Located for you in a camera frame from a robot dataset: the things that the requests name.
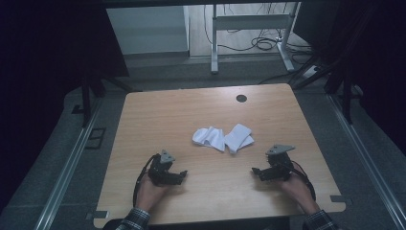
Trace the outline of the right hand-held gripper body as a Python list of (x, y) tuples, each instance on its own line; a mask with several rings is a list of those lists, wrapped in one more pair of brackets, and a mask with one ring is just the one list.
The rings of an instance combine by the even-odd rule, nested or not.
[(286, 181), (290, 177), (293, 168), (292, 161), (287, 153), (293, 149), (295, 149), (294, 146), (279, 144), (271, 147), (266, 152), (269, 168), (267, 169), (267, 174), (264, 175), (269, 175), (274, 179), (283, 179)]

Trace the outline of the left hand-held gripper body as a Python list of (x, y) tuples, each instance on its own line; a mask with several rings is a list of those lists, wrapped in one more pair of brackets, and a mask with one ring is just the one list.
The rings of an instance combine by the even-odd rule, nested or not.
[(169, 185), (170, 181), (180, 179), (180, 177), (175, 176), (175, 173), (169, 172), (173, 161), (174, 157), (165, 149), (153, 156), (152, 163), (148, 170), (148, 176), (154, 185)]

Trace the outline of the person's left hand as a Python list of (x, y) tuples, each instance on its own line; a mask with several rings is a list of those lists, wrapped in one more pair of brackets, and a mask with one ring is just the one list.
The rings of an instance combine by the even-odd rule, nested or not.
[(142, 177), (140, 185), (134, 207), (146, 212), (150, 212), (171, 189), (170, 185), (154, 185), (147, 174)]

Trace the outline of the person's right hand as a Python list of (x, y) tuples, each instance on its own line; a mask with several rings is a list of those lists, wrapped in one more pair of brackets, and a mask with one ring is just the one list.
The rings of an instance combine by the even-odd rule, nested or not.
[(279, 181), (278, 185), (299, 205), (306, 215), (313, 215), (321, 210), (312, 198), (308, 187), (297, 174), (293, 173), (286, 181)]

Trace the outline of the grey tape piece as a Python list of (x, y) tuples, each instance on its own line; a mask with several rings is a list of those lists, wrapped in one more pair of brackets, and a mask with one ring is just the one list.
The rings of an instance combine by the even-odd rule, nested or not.
[(331, 195), (330, 200), (331, 202), (345, 203), (347, 206), (351, 206), (353, 204), (352, 199), (342, 195)]
[(87, 213), (85, 219), (92, 220), (92, 219), (107, 219), (109, 215), (108, 211), (95, 211), (93, 213)]

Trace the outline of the black tripod stand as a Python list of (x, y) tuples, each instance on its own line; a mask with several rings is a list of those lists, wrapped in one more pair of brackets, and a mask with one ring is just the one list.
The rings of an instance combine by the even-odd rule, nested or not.
[(342, 88), (341, 99), (341, 111), (345, 120), (351, 125), (352, 118), (350, 115), (351, 100), (359, 99), (359, 96), (355, 96), (352, 93), (352, 80), (351, 80), (351, 70), (348, 60), (345, 57), (339, 57), (335, 59), (332, 63), (323, 66), (319, 71), (317, 71), (312, 76), (298, 81), (304, 73), (310, 69), (310, 66), (319, 61), (319, 56), (312, 56), (307, 60), (296, 72), (293, 73), (292, 78), (289, 80), (288, 84), (294, 90), (299, 90), (305, 88), (314, 81), (319, 80), (322, 77), (328, 76), (327, 82), (324, 86), (324, 91), (327, 94), (335, 94), (339, 88)]

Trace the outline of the white power strip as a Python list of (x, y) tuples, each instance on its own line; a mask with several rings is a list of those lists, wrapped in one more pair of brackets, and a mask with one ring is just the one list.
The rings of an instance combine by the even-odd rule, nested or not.
[(320, 70), (319, 66), (312, 65), (303, 73), (303, 77), (305, 79), (308, 79), (308, 78), (314, 76), (319, 70)]

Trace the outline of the black metal stand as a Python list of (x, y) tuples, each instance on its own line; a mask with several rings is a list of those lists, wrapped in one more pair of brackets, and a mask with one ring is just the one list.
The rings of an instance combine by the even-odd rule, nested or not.
[(82, 126), (86, 127), (91, 120), (92, 117), (92, 104), (91, 104), (91, 95), (94, 95), (97, 99), (103, 98), (106, 95), (106, 89), (103, 85), (103, 81), (108, 81), (119, 88), (121, 88), (124, 92), (134, 92), (135, 89), (124, 83), (121, 80), (118, 80), (114, 77), (108, 77), (103, 73), (95, 73), (95, 74), (85, 74), (81, 78), (81, 105), (75, 105), (74, 109), (72, 110), (73, 114), (82, 114), (83, 115), (83, 122)]

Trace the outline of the pale grey cabinet panel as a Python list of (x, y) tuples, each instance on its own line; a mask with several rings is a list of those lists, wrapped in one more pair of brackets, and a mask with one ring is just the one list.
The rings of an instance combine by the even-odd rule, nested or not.
[(189, 12), (184, 6), (107, 9), (124, 55), (189, 51)]

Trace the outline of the black rectangular floor frame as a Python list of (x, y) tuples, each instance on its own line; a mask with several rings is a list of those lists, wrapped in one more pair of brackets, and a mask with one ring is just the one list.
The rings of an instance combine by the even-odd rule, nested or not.
[(84, 148), (86, 150), (99, 150), (102, 146), (105, 132), (105, 127), (93, 128), (88, 136)]

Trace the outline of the aluminium floor rail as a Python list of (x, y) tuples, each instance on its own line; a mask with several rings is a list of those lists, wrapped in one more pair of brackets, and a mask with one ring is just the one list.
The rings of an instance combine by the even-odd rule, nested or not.
[(366, 146), (362, 142), (354, 126), (347, 121), (347, 119), (341, 112), (341, 105), (339, 104), (339, 102), (330, 95), (327, 95), (327, 99), (329, 100), (343, 130), (349, 136), (351, 144), (353, 145), (362, 165), (364, 166), (390, 217), (395, 223), (396, 229), (406, 230), (406, 212), (396, 198), (395, 193), (390, 188), (388, 183), (384, 180), (384, 177), (380, 173), (379, 169), (376, 167), (370, 156), (370, 152), (367, 150)]
[(54, 188), (52, 189), (46, 204), (34, 226), (34, 230), (50, 230), (60, 204), (66, 194), (76, 167), (84, 151), (87, 140), (96, 122), (103, 99), (96, 99), (91, 107), (91, 116), (88, 123), (80, 130), (79, 137), (70, 151), (68, 158), (59, 174)]

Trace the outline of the white metal desk frame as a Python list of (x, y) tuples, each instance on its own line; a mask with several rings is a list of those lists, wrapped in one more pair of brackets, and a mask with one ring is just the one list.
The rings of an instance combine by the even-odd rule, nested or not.
[(293, 72), (294, 65), (286, 52), (286, 45), (293, 28), (298, 7), (299, 3), (296, 2), (289, 13), (217, 16), (216, 5), (213, 5), (211, 72), (213, 74), (218, 73), (218, 45), (216, 40), (218, 31), (262, 29), (284, 30), (283, 37), (277, 41), (277, 48), (286, 70)]

